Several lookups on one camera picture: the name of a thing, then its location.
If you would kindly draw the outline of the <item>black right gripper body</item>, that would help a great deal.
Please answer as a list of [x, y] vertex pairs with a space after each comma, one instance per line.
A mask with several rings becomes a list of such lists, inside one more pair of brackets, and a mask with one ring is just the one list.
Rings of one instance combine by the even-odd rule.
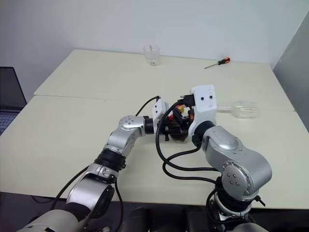
[[189, 128], [195, 116], [192, 106], [178, 104], [173, 110], [173, 119], [180, 125], [181, 128]]

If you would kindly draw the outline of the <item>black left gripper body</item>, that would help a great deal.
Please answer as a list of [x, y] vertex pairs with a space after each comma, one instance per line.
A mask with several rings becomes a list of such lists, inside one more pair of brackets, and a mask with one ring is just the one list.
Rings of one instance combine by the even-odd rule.
[[170, 119], [166, 117], [164, 121], [162, 122], [162, 134], [165, 137], [165, 141], [169, 141], [169, 125], [170, 125]]

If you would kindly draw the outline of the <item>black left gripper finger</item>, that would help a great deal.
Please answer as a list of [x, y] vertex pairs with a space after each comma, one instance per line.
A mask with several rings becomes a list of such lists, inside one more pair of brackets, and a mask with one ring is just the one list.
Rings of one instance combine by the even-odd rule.
[[171, 122], [169, 124], [169, 135], [171, 136], [187, 136], [187, 124]]

